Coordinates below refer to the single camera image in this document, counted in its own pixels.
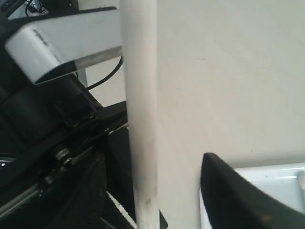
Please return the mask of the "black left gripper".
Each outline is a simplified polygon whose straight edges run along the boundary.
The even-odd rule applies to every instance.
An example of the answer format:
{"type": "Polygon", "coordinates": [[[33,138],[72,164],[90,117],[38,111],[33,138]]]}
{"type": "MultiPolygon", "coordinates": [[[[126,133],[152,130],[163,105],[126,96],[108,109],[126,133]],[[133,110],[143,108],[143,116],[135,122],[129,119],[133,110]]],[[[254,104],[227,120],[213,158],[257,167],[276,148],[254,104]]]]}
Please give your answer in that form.
{"type": "Polygon", "coordinates": [[[73,72],[33,84],[5,50],[38,16],[0,21],[0,226],[128,229],[107,190],[108,136],[126,103],[102,106],[73,72]]]}

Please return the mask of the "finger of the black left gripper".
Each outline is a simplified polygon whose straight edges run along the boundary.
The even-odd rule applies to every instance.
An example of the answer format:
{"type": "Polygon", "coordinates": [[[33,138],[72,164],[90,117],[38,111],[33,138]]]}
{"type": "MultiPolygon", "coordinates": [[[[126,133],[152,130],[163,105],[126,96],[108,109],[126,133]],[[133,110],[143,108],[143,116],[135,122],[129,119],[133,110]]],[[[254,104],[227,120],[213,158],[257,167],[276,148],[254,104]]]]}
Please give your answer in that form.
{"type": "Polygon", "coordinates": [[[139,229],[165,229],[158,206],[155,146],[142,148],[127,127],[107,139],[107,190],[123,206],[139,229]]]}

